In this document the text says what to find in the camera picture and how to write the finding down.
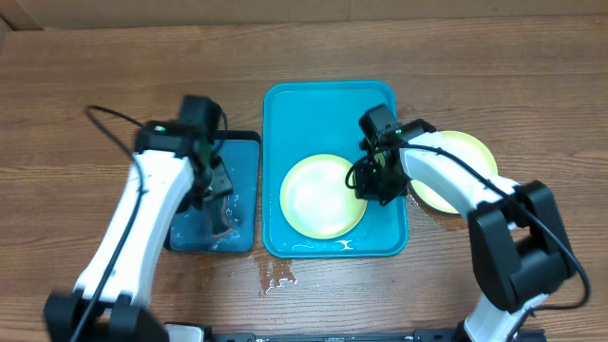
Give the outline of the dark green sponge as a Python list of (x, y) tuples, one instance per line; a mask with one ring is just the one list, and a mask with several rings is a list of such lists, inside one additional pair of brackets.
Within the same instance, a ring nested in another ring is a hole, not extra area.
[(217, 198), (208, 201), (205, 204), (209, 222), (211, 226), (211, 236), (213, 238), (221, 238), (229, 235), (233, 231), (233, 227), (228, 217), (228, 198)]

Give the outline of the yellow-green plate top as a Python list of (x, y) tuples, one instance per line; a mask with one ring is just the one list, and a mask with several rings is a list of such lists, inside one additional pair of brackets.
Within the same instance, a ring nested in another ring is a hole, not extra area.
[(364, 216), (367, 202), (346, 182), (352, 163), (331, 154), (299, 161), (286, 174), (279, 191), (281, 212), (301, 235), (332, 239), (347, 234)]

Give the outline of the yellow-green plate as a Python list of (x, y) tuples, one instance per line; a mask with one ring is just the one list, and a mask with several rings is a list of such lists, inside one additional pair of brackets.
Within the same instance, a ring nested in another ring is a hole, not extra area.
[(367, 202), (346, 182), (352, 163), (331, 154), (299, 161), (286, 174), (279, 191), (281, 212), (301, 235), (332, 239), (347, 234), (364, 216)]
[[(444, 140), (450, 145), (454, 145), (458, 149), (462, 149), (470, 154), (472, 159), (479, 164), (486, 173), (498, 173), (498, 167), (494, 156), (483, 142), (460, 131), (442, 131), (441, 134)], [(454, 207), (423, 182), (413, 180), (410, 184), (417, 197), (432, 209), (447, 214), (458, 214), (458, 211)]]

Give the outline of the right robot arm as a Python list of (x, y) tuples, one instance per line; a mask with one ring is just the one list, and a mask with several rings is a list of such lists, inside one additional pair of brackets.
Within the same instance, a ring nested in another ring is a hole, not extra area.
[(455, 329), (418, 330), (416, 341), (543, 341), (525, 320), (544, 300), (581, 274), (552, 192), (535, 180), (520, 185), (475, 165), (434, 126), (399, 123), (380, 104), (358, 122), (366, 156), (346, 176), (363, 200), (387, 205), (420, 181), (466, 220), (476, 282), (482, 296)]

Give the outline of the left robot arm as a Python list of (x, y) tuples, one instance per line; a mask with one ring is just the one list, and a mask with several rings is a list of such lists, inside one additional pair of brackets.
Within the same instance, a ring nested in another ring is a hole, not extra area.
[(44, 308), (53, 341), (193, 341), (205, 329), (161, 323), (149, 310), (161, 250), (173, 217), (232, 193), (233, 185), (215, 141), (227, 124), (208, 97), (184, 96), (177, 119), (143, 123), (132, 148), (85, 114), (123, 149), (130, 168), (122, 197), (104, 238), (71, 294), (52, 293)]

